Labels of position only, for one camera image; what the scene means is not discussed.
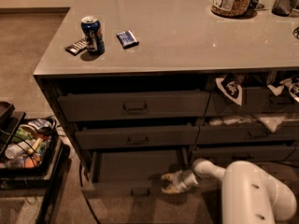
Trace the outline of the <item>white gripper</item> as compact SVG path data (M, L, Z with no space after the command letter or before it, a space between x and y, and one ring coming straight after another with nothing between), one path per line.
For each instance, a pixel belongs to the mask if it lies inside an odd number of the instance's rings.
M192 170L179 170L174 173L165 173L161 175L162 180L172 182L172 185L162 187L164 194L179 194L198 185L197 177Z

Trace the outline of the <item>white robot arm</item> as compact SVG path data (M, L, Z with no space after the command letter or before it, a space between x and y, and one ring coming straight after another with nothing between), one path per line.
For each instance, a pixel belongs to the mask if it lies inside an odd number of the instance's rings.
M248 161L234 161L222 168L206 159L197 159L188 170L161 176L168 185L165 194L179 194L203 178L221 182L222 224L278 224L291 220L297 211L292 190Z

